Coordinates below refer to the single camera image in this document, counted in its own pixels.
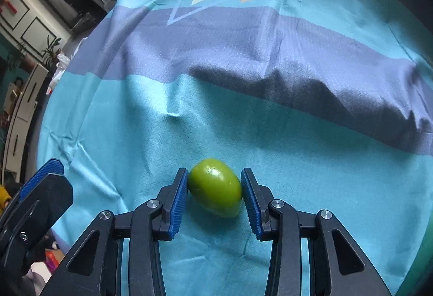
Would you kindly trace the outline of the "green oval fruit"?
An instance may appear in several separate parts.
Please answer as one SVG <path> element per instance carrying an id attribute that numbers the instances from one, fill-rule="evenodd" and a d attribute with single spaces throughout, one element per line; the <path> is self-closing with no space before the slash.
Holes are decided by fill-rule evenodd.
<path id="1" fill-rule="evenodd" d="M 234 218 L 243 199 L 241 182 L 222 161 L 201 160 L 189 172 L 188 188 L 198 203 L 208 212 L 222 218 Z"/>

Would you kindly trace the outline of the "white cabinet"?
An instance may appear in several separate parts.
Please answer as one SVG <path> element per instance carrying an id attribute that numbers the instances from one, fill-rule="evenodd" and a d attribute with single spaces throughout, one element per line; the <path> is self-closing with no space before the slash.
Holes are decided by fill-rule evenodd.
<path id="1" fill-rule="evenodd" d="M 24 85 L 19 88 L 10 83 L 4 110 L 8 115 L 8 128 L 1 164 L 1 184 L 10 178 L 16 182 L 21 179 L 21 165 L 30 124 L 37 107 L 37 96 L 48 71 L 36 63 Z"/>

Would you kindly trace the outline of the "green plastic bowl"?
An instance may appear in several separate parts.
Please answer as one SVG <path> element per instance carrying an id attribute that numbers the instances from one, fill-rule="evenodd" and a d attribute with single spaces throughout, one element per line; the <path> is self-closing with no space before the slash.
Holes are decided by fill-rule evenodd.
<path id="1" fill-rule="evenodd" d="M 426 231 L 421 247 L 397 295 L 429 295 L 432 291 L 432 226 Z"/>

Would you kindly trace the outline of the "potted green plant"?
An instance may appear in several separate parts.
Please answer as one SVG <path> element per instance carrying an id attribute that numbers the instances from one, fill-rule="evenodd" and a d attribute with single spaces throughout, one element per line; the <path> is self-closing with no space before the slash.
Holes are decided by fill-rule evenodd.
<path id="1" fill-rule="evenodd" d="M 42 50 L 42 64 L 47 69 L 51 69 L 57 63 L 57 56 L 61 51 L 60 42 L 60 37 L 47 36 L 46 46 Z"/>

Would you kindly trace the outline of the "teal purple striped cloth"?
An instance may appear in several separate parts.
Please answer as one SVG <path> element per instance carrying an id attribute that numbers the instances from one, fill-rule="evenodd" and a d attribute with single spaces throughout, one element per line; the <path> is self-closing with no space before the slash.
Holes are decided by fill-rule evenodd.
<path id="1" fill-rule="evenodd" d="M 397 295 L 432 226 L 432 0 L 117 0 L 49 98 L 69 249 L 207 157 L 329 209 Z"/>

